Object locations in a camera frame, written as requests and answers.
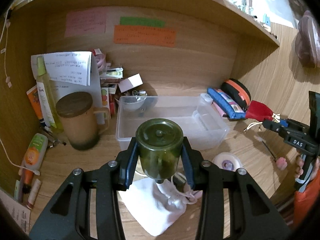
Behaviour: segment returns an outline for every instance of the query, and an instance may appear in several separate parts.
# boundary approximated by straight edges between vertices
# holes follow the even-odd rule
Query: lip balm
[[[28,203],[27,203],[28,209],[33,209],[33,204],[35,203],[40,186],[41,186],[41,181],[39,179],[36,179],[35,183],[32,186],[32,189],[28,198]]]

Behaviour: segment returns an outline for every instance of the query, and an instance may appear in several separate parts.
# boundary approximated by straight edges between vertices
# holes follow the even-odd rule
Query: red drawstring bag
[[[273,120],[273,111],[267,107],[265,104],[258,101],[252,100],[245,112],[245,118],[256,119],[258,122],[263,122],[264,120]]]

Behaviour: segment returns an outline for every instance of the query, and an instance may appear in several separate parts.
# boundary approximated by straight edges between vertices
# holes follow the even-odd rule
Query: pink pom pom
[[[276,160],[276,165],[279,170],[283,171],[288,164],[284,157],[280,157]]]

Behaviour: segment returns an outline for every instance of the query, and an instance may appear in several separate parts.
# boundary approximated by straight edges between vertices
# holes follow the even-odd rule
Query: dark green bottle
[[[183,132],[175,122],[156,118],[141,124],[136,131],[144,173],[162,183],[177,170]]]

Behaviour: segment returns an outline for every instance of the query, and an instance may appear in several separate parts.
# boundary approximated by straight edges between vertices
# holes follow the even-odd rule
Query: orange sleeve
[[[297,227],[308,214],[308,211],[316,201],[320,190],[320,171],[317,176],[308,183],[304,192],[294,193],[293,225]]]

